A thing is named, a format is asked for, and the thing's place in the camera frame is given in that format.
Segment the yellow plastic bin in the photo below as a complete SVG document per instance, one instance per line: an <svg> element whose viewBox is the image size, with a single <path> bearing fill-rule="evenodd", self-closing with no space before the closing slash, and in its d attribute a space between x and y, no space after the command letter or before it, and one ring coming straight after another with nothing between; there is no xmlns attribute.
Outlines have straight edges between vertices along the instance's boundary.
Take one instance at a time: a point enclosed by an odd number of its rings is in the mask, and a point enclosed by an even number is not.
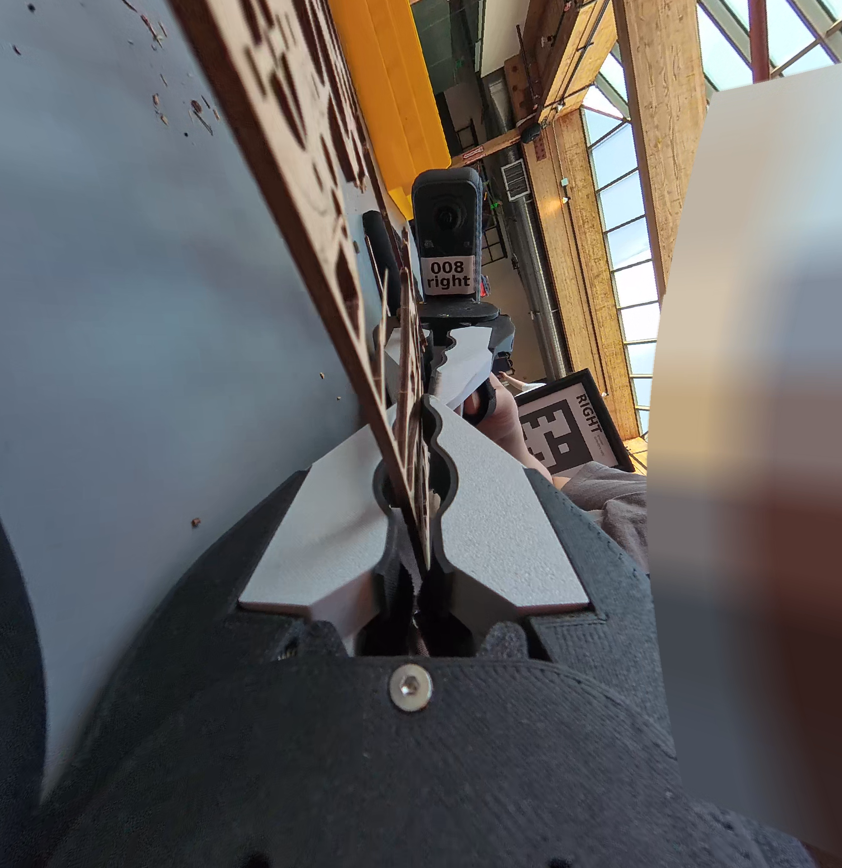
<svg viewBox="0 0 842 868"><path fill-rule="evenodd" d="M409 1L330 1L383 185L411 219L412 185L451 162Z"/></svg>

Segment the wooden model part with holes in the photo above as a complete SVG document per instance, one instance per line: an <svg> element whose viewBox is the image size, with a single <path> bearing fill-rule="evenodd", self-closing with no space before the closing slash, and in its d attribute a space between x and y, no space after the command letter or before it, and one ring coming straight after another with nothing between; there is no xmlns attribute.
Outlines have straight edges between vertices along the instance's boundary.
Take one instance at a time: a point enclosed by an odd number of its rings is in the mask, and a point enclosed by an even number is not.
<svg viewBox="0 0 842 868"><path fill-rule="evenodd" d="M401 234L404 266L400 271L400 398L406 410L414 410L426 390L427 341L418 316L417 287L411 262L412 237L408 228Z"/></svg>

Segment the large wooden cutout sheet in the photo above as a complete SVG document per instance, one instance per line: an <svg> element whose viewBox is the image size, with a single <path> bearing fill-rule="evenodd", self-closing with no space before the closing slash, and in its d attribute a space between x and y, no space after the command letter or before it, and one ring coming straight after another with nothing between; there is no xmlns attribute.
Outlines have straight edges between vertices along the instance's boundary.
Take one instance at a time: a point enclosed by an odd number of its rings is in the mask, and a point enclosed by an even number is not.
<svg viewBox="0 0 842 868"><path fill-rule="evenodd" d="M412 546L430 567L422 396L390 420L383 350L350 236L343 186L371 179L360 108L326 2L179 1L171 7L350 379Z"/></svg>

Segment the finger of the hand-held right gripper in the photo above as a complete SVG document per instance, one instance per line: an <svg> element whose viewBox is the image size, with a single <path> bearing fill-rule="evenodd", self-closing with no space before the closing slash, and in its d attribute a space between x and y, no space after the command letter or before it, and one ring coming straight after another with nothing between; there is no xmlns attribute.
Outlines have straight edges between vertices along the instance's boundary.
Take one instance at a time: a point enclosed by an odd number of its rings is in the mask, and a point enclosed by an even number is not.
<svg viewBox="0 0 842 868"><path fill-rule="evenodd" d="M451 410L486 382L492 372L490 327L459 327L437 346L430 370L430 395Z"/></svg>
<svg viewBox="0 0 842 868"><path fill-rule="evenodd" d="M408 347L403 360L404 329L395 325L383 345L383 373L385 406L396 406L401 385L410 385L415 398L422 394L422 330L420 325L411 325L406 331Z"/></svg>

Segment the black mesh pad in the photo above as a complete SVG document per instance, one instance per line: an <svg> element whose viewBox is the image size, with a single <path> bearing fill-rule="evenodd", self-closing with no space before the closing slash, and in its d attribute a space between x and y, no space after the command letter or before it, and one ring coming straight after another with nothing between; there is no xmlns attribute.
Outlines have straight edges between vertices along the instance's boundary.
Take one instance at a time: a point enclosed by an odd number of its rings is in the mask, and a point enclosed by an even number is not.
<svg viewBox="0 0 842 868"><path fill-rule="evenodd" d="M375 269L386 292L390 315L396 316L401 306L401 271L393 246L390 223L377 210L364 212L362 216L364 236L370 242Z"/></svg>

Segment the framed black white tag sign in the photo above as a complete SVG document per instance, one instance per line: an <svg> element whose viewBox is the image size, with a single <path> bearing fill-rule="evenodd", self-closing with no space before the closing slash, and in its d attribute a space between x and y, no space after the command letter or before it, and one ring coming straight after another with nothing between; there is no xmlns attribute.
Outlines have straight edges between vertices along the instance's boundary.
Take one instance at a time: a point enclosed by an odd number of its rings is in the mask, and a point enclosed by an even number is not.
<svg viewBox="0 0 842 868"><path fill-rule="evenodd" d="M589 369L522 392L516 404L525 444L552 476L571 476L588 462L634 471Z"/></svg>

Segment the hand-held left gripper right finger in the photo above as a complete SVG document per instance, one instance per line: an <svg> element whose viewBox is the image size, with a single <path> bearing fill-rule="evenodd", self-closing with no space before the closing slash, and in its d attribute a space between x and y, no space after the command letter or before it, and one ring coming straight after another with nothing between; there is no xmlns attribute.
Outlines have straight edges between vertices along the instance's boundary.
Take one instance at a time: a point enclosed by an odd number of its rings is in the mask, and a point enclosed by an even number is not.
<svg viewBox="0 0 842 868"><path fill-rule="evenodd" d="M589 608L589 596L524 465L435 396L423 396L430 479L430 568L419 593L432 622L475 639L500 622Z"/></svg>

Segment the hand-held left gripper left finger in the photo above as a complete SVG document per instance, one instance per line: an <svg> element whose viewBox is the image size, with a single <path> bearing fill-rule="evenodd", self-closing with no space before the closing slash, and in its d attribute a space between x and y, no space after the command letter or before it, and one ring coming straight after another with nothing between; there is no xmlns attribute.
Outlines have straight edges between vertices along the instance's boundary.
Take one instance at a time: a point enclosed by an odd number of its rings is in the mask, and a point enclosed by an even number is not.
<svg viewBox="0 0 842 868"><path fill-rule="evenodd" d="M355 654L400 582L399 522L374 483L381 462L367 425L311 466L240 594L243 609L328 622Z"/></svg>

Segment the person's right hand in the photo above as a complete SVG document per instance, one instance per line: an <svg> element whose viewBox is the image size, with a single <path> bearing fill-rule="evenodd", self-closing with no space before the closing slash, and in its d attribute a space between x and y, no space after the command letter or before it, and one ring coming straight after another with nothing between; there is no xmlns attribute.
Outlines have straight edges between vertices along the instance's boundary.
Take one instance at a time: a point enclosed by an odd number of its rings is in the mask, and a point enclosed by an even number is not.
<svg viewBox="0 0 842 868"><path fill-rule="evenodd" d="M535 470L548 482L553 482L551 474L525 444L514 396L493 373L489 376L489 383L494 390L495 408L491 415L477 423L476 428L525 468Z"/></svg>

